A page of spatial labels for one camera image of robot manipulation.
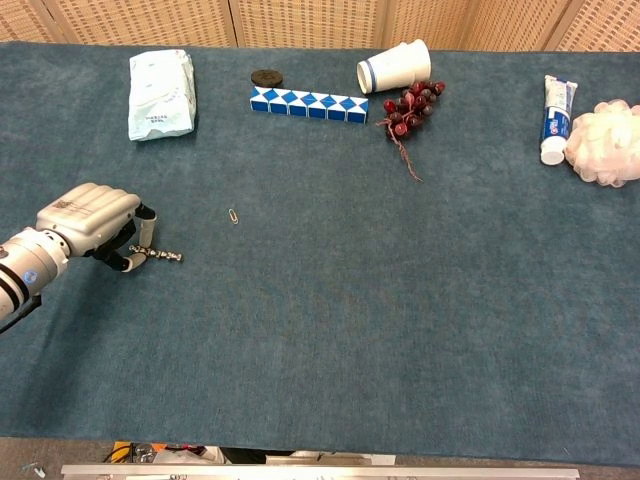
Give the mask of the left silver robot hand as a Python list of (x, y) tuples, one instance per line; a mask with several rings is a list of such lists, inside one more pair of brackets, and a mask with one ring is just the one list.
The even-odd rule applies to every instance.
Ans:
[(157, 216), (140, 197), (122, 189), (84, 183), (53, 201), (36, 216), (36, 229), (61, 238), (68, 257), (92, 257), (111, 269), (127, 273), (147, 256), (119, 253), (134, 233), (139, 246), (151, 247)]

